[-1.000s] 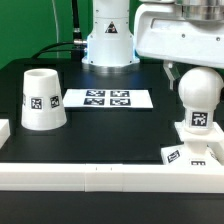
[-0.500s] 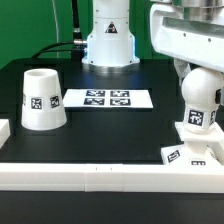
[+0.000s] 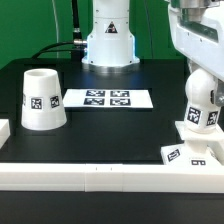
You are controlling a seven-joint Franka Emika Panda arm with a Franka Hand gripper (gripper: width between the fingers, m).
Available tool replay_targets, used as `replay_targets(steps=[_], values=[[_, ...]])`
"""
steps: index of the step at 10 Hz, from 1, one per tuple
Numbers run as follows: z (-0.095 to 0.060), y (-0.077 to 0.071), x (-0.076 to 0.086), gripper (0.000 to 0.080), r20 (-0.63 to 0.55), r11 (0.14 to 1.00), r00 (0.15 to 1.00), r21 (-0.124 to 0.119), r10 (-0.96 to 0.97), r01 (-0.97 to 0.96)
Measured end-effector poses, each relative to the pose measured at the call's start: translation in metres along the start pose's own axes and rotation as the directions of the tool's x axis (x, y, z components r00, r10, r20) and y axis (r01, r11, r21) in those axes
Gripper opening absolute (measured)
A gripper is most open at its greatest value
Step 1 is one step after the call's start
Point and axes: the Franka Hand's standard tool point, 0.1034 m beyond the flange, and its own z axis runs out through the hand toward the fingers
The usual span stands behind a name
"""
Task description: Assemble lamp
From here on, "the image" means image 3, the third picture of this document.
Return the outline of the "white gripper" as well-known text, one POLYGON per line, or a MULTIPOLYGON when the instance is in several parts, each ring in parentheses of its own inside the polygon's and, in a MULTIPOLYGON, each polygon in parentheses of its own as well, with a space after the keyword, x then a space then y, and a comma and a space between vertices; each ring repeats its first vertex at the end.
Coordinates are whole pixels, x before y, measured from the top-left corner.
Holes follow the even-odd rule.
POLYGON ((211 102, 223 107, 224 0, 167 1, 175 49, 218 78, 211 91, 211 102))

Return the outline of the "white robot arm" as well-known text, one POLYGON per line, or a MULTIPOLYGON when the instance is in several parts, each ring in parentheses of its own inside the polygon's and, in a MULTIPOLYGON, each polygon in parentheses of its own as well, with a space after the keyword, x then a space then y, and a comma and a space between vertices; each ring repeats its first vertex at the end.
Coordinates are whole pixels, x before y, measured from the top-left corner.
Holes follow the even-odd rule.
MULTIPOLYGON (((191 68, 201 67, 218 79, 212 102, 224 106, 224 0, 166 0, 171 39, 191 68)), ((92 0, 93 29, 82 63, 118 70, 139 62, 129 30, 130 0, 92 0)))

